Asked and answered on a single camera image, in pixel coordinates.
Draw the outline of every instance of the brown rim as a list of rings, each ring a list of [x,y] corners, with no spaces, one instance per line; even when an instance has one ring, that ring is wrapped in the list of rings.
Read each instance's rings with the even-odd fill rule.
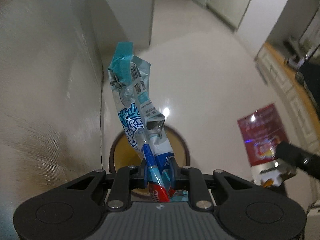
[[[181,142],[185,155],[186,155],[186,166],[190,166],[190,153],[189,153],[189,149],[187,144],[185,143],[184,139],[182,138],[182,136],[180,134],[178,134],[178,132],[171,128],[168,125],[164,125],[164,129],[170,131],[171,133],[173,133]],[[109,172],[110,173],[116,173],[116,168],[115,168],[115,162],[114,162],[114,156],[115,156],[115,149],[116,149],[116,145],[119,142],[119,140],[122,138],[122,136],[124,136],[125,133],[124,131],[119,133],[118,136],[116,137],[115,141],[112,144],[111,150],[110,150],[110,156],[109,156]]]

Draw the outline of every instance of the red snack bag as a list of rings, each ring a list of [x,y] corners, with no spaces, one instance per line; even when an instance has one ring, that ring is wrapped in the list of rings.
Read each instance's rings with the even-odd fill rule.
[[[274,104],[260,108],[238,120],[251,166],[275,159],[276,146],[288,142],[284,126]]]

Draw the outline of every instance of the glossy floor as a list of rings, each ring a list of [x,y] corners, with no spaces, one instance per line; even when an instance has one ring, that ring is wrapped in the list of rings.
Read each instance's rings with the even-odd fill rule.
[[[152,64],[151,100],[185,139],[191,166],[203,173],[224,169],[252,179],[237,120],[272,102],[289,139],[300,144],[281,99],[264,84],[253,59],[228,27],[193,1],[156,0],[151,47],[137,55]],[[103,98],[107,168],[113,140],[122,131],[108,81]],[[301,172],[286,184],[289,195],[306,208],[308,177]],[[307,195],[300,195],[297,185]]]

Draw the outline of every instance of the plastic packaging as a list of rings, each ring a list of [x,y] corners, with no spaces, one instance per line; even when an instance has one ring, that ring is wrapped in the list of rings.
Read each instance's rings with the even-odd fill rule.
[[[256,184],[280,186],[283,178],[295,175],[292,166],[275,158],[276,146],[288,138],[274,104],[239,119],[238,125]]]
[[[174,154],[163,130],[165,117],[148,95],[149,73],[150,64],[133,55],[133,43],[119,42],[108,68],[118,116],[130,145],[147,161],[152,199],[167,202],[162,176],[167,178],[164,170]]]

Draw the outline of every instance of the silver bolt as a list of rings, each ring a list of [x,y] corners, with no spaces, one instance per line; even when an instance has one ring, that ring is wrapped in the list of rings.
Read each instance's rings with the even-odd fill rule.
[[[200,200],[196,203],[196,206],[201,209],[207,209],[207,208],[210,208],[212,204],[207,200]]]
[[[303,164],[304,164],[304,165],[307,165],[308,162],[309,162],[309,158],[308,158],[308,157],[303,160]]]
[[[113,209],[121,208],[121,207],[123,207],[123,205],[124,205],[123,202],[121,200],[117,200],[117,199],[111,200],[108,202],[108,206]]]

